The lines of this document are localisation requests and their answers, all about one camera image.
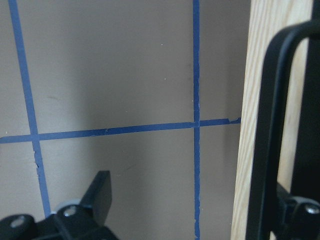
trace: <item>gray wall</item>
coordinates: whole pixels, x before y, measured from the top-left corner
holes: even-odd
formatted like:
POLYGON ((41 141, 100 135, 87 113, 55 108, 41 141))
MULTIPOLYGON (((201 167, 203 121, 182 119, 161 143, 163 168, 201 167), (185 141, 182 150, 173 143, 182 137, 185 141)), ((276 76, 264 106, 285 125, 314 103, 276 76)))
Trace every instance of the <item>gray wall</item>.
MULTIPOLYGON (((193 1, 20 0, 18 11, 39 134, 194 121, 193 1)), ((213 120, 200 128, 202 240, 230 236, 240 124, 215 120, 241 116, 249 12, 248 0, 200 1, 200 120, 213 120)), ((0 218, 40 220, 44 188, 6 0, 0 22, 0 218)), ((106 224, 120 239, 194 239, 194 129, 182 126, 41 139, 50 208, 110 170, 106 224)))

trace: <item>black mount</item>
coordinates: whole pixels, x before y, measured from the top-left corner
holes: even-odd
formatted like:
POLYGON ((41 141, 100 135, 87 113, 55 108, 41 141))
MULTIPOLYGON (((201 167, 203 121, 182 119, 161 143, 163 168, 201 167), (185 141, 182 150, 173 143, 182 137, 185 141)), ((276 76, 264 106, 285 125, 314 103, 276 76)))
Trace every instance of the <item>black mount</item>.
POLYGON ((0 221, 1 240, 118 240, 104 226, 111 206, 109 171, 99 171, 78 205, 68 205, 35 223, 27 214, 0 221))
POLYGON ((320 1, 312 20, 281 30, 263 63, 246 240, 320 240, 320 1), (291 191, 277 183, 289 79, 309 38, 291 191))

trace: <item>wooden board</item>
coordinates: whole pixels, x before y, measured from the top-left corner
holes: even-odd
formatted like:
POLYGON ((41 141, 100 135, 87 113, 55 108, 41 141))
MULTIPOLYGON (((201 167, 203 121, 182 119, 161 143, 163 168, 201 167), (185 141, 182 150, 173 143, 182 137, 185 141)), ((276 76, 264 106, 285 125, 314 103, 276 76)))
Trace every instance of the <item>wooden board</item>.
MULTIPOLYGON (((232 240, 244 240, 246 235, 259 92, 266 49, 272 37, 278 31, 286 26, 309 20, 311 18, 312 5, 312 0, 251 1, 231 228, 232 240)), ((297 143, 307 43, 307 40, 304 40, 298 47, 290 77, 278 175, 278 181, 287 190, 290 189, 291 185, 293 159, 297 143)))

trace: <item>black metal bracket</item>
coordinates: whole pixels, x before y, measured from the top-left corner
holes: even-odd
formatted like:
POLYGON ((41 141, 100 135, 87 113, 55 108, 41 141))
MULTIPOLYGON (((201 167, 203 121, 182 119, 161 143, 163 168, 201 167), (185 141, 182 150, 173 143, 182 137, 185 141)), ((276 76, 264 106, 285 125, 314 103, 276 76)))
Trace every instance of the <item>black metal bracket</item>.
POLYGON ((311 21, 281 30, 262 70, 246 240, 320 239, 320 1, 311 21), (277 183, 289 79, 298 44, 309 38, 291 193, 277 183))
POLYGON ((109 171, 99 171, 80 204, 68 205, 35 223, 28 214, 0 221, 1 240, 117 240, 104 226, 111 206, 109 171))

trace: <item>metal screw head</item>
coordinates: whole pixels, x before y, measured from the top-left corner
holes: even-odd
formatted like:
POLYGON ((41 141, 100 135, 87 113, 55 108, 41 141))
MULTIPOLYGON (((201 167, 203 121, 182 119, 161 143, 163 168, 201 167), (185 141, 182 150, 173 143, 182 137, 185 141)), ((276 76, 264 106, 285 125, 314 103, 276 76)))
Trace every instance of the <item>metal screw head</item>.
POLYGON ((304 206, 304 208, 309 214, 319 214, 320 213, 320 208, 316 205, 313 205, 313 204, 306 204, 304 206))
POLYGON ((70 217, 77 212, 76 206, 69 206, 66 210, 64 210, 63 215, 65 217, 70 217))
POLYGON ((20 227, 22 224, 24 224, 24 222, 25 222, 25 216, 19 216, 10 223, 10 227, 13 229, 20 227))

